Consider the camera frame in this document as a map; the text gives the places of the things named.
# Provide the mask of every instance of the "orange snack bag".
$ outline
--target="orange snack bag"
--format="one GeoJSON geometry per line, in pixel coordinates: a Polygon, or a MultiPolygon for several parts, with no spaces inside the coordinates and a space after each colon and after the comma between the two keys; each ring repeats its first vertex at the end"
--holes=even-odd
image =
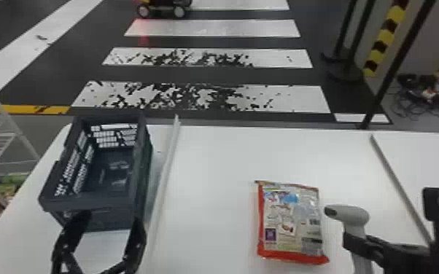
{"type": "Polygon", "coordinates": [[[259,242],[257,253],[268,259],[322,265],[318,189],[299,184],[256,181],[259,242]]]}

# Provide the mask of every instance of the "wheel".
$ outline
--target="wheel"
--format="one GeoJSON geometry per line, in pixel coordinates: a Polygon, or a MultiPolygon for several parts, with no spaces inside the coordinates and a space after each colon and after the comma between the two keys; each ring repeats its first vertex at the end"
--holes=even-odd
{"type": "Polygon", "coordinates": [[[141,17],[141,18],[148,18],[149,14],[151,13],[148,5],[145,5],[145,4],[140,4],[136,8],[136,11],[138,12],[139,17],[141,17]]]}
{"type": "Polygon", "coordinates": [[[174,16],[175,18],[183,18],[185,16],[185,8],[182,6],[175,6],[174,16]]]}

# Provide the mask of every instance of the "black pole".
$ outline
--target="black pole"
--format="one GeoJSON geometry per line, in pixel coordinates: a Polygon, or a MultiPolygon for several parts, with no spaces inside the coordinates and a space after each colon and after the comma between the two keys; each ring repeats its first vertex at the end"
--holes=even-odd
{"type": "Polygon", "coordinates": [[[351,0],[349,3],[349,8],[347,9],[346,17],[343,19],[341,34],[338,36],[337,44],[335,44],[335,49],[333,50],[334,56],[340,56],[343,43],[346,41],[347,30],[349,30],[349,24],[356,9],[357,0],[351,0]]]}
{"type": "Polygon", "coordinates": [[[366,25],[368,24],[369,17],[371,16],[371,12],[373,11],[375,2],[376,0],[368,0],[366,2],[366,6],[364,7],[364,12],[362,13],[361,16],[361,21],[357,26],[356,34],[354,36],[354,41],[352,42],[352,46],[349,51],[349,56],[343,68],[345,71],[348,71],[351,68],[352,64],[354,63],[354,58],[356,57],[357,49],[361,44],[362,35],[364,34],[364,30],[366,29],[366,25]]]}
{"type": "Polygon", "coordinates": [[[352,15],[354,14],[354,10],[356,9],[356,4],[358,0],[351,0],[349,3],[349,7],[347,8],[346,16],[343,19],[341,31],[337,38],[337,43],[335,47],[332,48],[329,46],[322,52],[323,60],[327,62],[343,62],[347,56],[346,54],[342,55],[343,43],[346,41],[347,30],[349,29],[349,24],[352,20],[352,15]]]}
{"type": "Polygon", "coordinates": [[[362,70],[356,66],[354,59],[356,57],[357,49],[361,45],[362,36],[364,35],[364,30],[368,25],[368,21],[371,13],[373,12],[375,3],[376,0],[366,1],[364,11],[362,12],[359,24],[357,25],[356,34],[352,40],[352,45],[345,62],[343,64],[333,64],[327,68],[328,74],[336,81],[355,83],[362,80],[362,70]]]}
{"type": "Polygon", "coordinates": [[[412,47],[412,44],[415,42],[417,35],[419,35],[419,32],[422,26],[424,25],[425,20],[429,16],[429,13],[432,11],[435,1],[436,0],[425,0],[425,2],[422,4],[422,7],[420,8],[417,17],[413,22],[410,31],[408,31],[407,37],[405,37],[405,40],[403,40],[402,47],[398,51],[397,56],[393,60],[392,65],[389,67],[388,73],[386,74],[383,82],[381,83],[379,91],[376,94],[376,98],[374,99],[368,112],[366,113],[364,120],[359,125],[359,129],[362,130],[368,129],[369,123],[373,119],[376,109],[383,101],[383,97],[386,95],[386,92],[388,92],[388,88],[393,82],[395,76],[397,75],[398,70],[402,66],[403,60],[405,59],[408,51],[412,47]]]}

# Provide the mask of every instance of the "small robot vehicle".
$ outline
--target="small robot vehicle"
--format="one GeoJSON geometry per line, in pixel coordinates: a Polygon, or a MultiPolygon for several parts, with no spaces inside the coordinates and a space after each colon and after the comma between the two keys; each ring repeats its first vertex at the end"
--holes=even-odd
{"type": "Polygon", "coordinates": [[[136,12],[141,18],[150,18],[155,11],[172,11],[175,18],[187,15],[193,0],[139,0],[136,12]]]}

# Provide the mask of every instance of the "white tabletop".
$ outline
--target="white tabletop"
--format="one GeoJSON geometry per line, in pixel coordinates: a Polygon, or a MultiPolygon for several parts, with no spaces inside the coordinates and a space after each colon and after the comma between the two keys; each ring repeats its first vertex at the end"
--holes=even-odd
{"type": "Polygon", "coordinates": [[[153,262],[144,273],[352,273],[349,253],[341,246],[342,225],[327,217],[322,234],[329,264],[304,266],[257,256],[256,179],[318,187],[322,206],[347,203],[368,210],[368,233],[422,244],[370,135],[182,127],[153,262]]]}
{"type": "MultiPolygon", "coordinates": [[[[156,130],[160,126],[150,128],[152,139],[156,130]]],[[[61,227],[36,199],[66,132],[0,218],[0,273],[49,273],[61,227]]],[[[258,179],[318,187],[322,206],[347,203],[369,211],[368,234],[424,243],[370,136],[355,130],[181,127],[157,240],[140,273],[352,273],[341,246],[342,225],[327,217],[322,234],[329,264],[259,258],[258,179]]],[[[88,273],[102,271],[119,261],[127,237],[126,231],[89,233],[77,259],[88,273]]]]}
{"type": "Polygon", "coordinates": [[[424,236],[433,239],[432,223],[424,216],[422,190],[439,187],[439,134],[389,131],[374,133],[373,138],[418,216],[424,236]]]}

